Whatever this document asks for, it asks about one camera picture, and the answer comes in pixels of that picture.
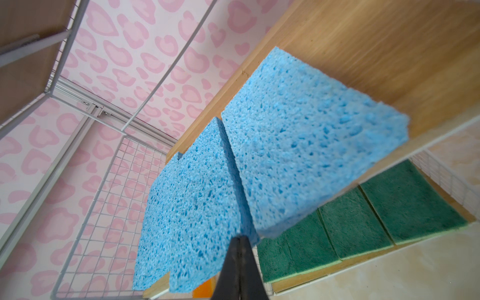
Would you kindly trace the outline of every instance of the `scrub pad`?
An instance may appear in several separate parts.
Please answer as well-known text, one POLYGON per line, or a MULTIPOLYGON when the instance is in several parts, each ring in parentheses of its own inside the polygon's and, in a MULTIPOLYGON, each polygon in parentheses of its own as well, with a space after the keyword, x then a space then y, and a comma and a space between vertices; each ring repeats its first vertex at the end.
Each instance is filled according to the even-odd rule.
POLYGON ((340 262, 317 211, 275 239, 257 246, 264 282, 275 282, 340 262))
POLYGON ((409 161, 360 185, 395 244, 467 225, 409 161))
POLYGON ((221 270, 238 235, 259 241, 222 121, 214 118, 150 189, 134 289, 170 271, 170 292, 191 292, 221 270))
POLYGON ((382 224, 358 188, 326 203, 319 210, 340 259, 393 247, 382 224))
POLYGON ((222 112, 257 232, 274 238, 408 139, 408 117, 274 48, 222 112))

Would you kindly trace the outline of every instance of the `green sponge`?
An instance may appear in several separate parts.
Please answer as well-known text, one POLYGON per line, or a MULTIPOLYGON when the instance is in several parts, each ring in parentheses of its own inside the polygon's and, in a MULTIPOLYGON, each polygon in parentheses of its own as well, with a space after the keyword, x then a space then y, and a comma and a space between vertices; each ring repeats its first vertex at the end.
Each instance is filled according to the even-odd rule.
POLYGON ((264 282, 275 282, 341 262, 315 211, 275 239, 257 245, 264 282))
POLYGON ((467 225, 409 161, 360 185, 395 244, 467 225))
POLYGON ((358 188, 323 205, 319 210, 340 259, 393 247, 382 224, 358 188))

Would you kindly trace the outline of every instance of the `beige tile floor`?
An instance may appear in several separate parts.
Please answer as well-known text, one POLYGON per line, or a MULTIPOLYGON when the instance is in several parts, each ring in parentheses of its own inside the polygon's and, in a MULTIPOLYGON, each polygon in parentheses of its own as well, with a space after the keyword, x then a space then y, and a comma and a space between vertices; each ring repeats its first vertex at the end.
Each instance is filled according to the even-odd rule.
POLYGON ((273 300, 480 300, 480 224, 425 240, 273 300))

